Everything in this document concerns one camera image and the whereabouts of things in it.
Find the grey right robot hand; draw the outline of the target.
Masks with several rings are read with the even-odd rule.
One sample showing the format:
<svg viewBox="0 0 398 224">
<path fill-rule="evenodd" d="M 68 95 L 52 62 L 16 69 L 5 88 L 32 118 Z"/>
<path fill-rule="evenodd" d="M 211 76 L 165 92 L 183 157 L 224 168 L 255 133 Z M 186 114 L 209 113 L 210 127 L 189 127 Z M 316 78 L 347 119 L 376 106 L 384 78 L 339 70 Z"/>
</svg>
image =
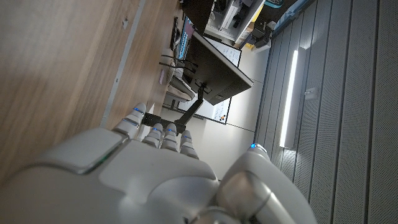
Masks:
<svg viewBox="0 0 398 224">
<path fill-rule="evenodd" d="M 90 129 L 45 151 L 1 187 L 2 223 L 315 223 L 299 189 L 251 145 L 222 179 L 188 131 L 137 104 L 115 128 Z"/>
</svg>

